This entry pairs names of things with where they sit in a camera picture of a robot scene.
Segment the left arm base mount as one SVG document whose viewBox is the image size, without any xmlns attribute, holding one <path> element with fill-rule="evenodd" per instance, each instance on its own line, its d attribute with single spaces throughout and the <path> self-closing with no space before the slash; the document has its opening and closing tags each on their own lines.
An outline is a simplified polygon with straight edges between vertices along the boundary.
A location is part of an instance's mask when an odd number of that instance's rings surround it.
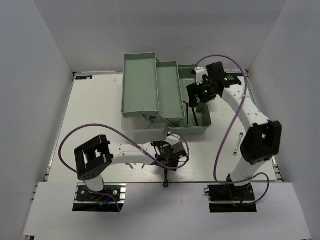
<svg viewBox="0 0 320 240">
<path fill-rule="evenodd" d="M 104 192 L 113 196 L 90 193 L 84 183 L 78 183 L 75 191 L 73 212 L 118 213 L 122 210 L 126 198 L 125 183 L 105 183 Z"/>
</svg>

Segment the green plastic toolbox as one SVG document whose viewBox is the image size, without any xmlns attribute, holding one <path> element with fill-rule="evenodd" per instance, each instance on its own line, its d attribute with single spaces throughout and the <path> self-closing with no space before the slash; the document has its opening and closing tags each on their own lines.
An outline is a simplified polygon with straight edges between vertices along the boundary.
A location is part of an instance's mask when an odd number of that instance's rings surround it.
<svg viewBox="0 0 320 240">
<path fill-rule="evenodd" d="M 122 80 L 122 130 L 132 134 L 156 132 L 169 128 L 182 135 L 202 135 L 212 125 L 206 103 L 188 106 L 189 126 L 186 126 L 187 86 L 195 83 L 193 65 L 177 61 L 160 61 L 154 52 L 124 55 Z"/>
</svg>

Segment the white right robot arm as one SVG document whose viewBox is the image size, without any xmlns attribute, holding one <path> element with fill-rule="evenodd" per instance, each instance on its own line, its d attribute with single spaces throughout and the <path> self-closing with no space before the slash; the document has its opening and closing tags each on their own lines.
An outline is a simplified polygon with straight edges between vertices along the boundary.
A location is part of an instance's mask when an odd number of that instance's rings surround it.
<svg viewBox="0 0 320 240">
<path fill-rule="evenodd" d="M 240 145 L 241 159 L 228 175 L 226 195 L 236 200 L 244 193 L 258 169 L 280 150 L 282 125 L 265 116 L 247 97 L 247 85 L 226 73 L 221 62 L 195 67 L 195 82 L 187 86 L 188 105 L 197 108 L 216 97 L 224 100 L 242 123 L 245 135 Z"/>
</svg>

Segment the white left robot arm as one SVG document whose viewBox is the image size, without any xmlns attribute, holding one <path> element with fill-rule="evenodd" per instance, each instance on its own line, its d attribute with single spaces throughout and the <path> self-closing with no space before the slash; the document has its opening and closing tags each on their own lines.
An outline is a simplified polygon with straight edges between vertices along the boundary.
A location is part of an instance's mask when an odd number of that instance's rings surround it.
<svg viewBox="0 0 320 240">
<path fill-rule="evenodd" d="M 109 166 L 142 164 L 176 171 L 180 159 L 189 157 L 189 149 L 177 135 L 143 144 L 110 142 L 106 135 L 98 135 L 78 146 L 74 155 L 78 180 L 99 200 L 106 193 L 102 173 Z"/>
</svg>

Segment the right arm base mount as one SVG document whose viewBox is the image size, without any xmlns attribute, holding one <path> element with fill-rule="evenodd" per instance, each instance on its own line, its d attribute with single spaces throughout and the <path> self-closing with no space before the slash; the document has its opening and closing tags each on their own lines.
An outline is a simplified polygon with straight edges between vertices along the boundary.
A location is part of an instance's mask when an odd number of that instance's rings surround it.
<svg viewBox="0 0 320 240">
<path fill-rule="evenodd" d="M 257 207 L 254 190 L 249 183 L 244 186 L 225 184 L 207 185 L 203 190 L 208 195 L 210 213 L 255 213 Z"/>
</svg>

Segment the dark hex key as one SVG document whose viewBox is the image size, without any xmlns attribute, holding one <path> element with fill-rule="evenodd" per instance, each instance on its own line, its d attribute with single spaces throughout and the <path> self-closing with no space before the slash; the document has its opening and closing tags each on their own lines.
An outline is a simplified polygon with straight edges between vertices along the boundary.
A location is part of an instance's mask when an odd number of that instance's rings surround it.
<svg viewBox="0 0 320 240">
<path fill-rule="evenodd" d="M 192 110 L 193 118 L 194 118 L 194 121 L 195 121 L 195 125 L 198 127 L 199 126 L 199 122 L 198 122 L 198 119 L 197 119 L 195 108 L 191 107 L 191 110 Z"/>
<path fill-rule="evenodd" d="M 188 127 L 189 126 L 189 105 L 188 105 L 188 102 L 186 101 L 183 101 L 182 103 L 185 105 L 185 117 L 186 117 L 185 125 Z"/>
</svg>

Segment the small silver wrench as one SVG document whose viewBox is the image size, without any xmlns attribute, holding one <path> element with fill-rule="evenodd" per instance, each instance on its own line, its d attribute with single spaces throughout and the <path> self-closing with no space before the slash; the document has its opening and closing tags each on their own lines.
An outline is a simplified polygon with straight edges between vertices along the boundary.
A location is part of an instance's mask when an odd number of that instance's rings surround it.
<svg viewBox="0 0 320 240">
<path fill-rule="evenodd" d="M 239 136 L 238 136 L 238 141 L 237 141 L 236 146 L 235 146 L 235 149 L 234 149 L 234 151 L 233 151 L 233 155 L 234 155 L 234 156 L 237 156 L 237 155 L 238 155 L 238 150 L 239 150 L 240 145 L 241 145 L 241 143 L 242 143 L 243 137 L 244 137 L 244 134 L 243 134 L 242 132 L 240 132 L 240 133 L 239 133 Z"/>
</svg>

